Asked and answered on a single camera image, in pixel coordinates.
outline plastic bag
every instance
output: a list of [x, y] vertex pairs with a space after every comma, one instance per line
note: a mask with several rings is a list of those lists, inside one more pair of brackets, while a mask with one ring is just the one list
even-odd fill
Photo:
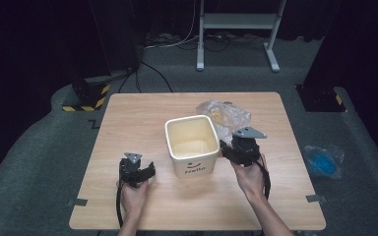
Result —
[[341, 179], [345, 154], [339, 147], [305, 147], [305, 164], [310, 174]]
[[232, 131], [250, 126], [251, 113], [230, 102], [208, 100], [196, 107], [198, 115], [211, 118], [219, 140], [231, 147]]

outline white plastic bucket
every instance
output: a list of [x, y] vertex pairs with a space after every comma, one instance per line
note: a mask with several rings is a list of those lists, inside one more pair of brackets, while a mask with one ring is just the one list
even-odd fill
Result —
[[187, 178], [213, 172], [220, 143], [208, 116], [169, 120], [164, 128], [177, 177]]

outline forearm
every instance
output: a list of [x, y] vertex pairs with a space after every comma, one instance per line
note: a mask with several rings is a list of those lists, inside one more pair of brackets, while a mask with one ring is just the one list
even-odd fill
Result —
[[119, 230], [118, 236], [136, 235], [139, 219], [139, 214], [126, 215], [124, 219], [124, 224]]
[[262, 194], [246, 194], [246, 197], [266, 236], [293, 235]]

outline wooden table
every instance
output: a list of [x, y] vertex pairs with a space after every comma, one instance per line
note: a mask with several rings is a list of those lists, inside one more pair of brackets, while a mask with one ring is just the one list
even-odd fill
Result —
[[108, 102], [78, 199], [74, 229], [119, 229], [115, 198], [124, 152], [143, 155], [157, 175], [138, 226], [142, 230], [257, 230], [261, 226], [239, 189], [229, 161], [219, 157], [212, 174], [178, 179], [165, 141], [167, 120], [196, 115], [196, 106], [215, 99], [251, 112], [251, 126], [268, 135], [257, 140], [272, 181], [270, 204], [291, 230], [320, 230], [325, 219], [280, 96], [275, 92], [128, 93]]

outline gray carpet floor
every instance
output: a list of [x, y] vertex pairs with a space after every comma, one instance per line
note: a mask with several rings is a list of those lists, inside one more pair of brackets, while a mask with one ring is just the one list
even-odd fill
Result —
[[[283, 100], [299, 148], [336, 146], [345, 153], [339, 180], [311, 175], [327, 227], [297, 235], [378, 235], [378, 148], [371, 140], [347, 91], [336, 88], [347, 112], [306, 112], [295, 85], [302, 84], [321, 41], [277, 40], [281, 67], [273, 73], [261, 43], [231, 44], [206, 51], [205, 71], [196, 71], [196, 50], [146, 49], [142, 60], [164, 74], [175, 92], [276, 91]], [[208, 41], [218, 50], [223, 44]], [[183, 45], [191, 48], [195, 45]], [[104, 77], [91, 79], [103, 80]], [[141, 92], [168, 92], [151, 68], [138, 71]], [[117, 93], [123, 80], [111, 82]], [[54, 93], [52, 111], [27, 129], [0, 165], [0, 235], [115, 235], [114, 231], [73, 230], [69, 219], [95, 143], [106, 103], [99, 111], [64, 112], [69, 87]], [[132, 75], [121, 92], [139, 92]]]

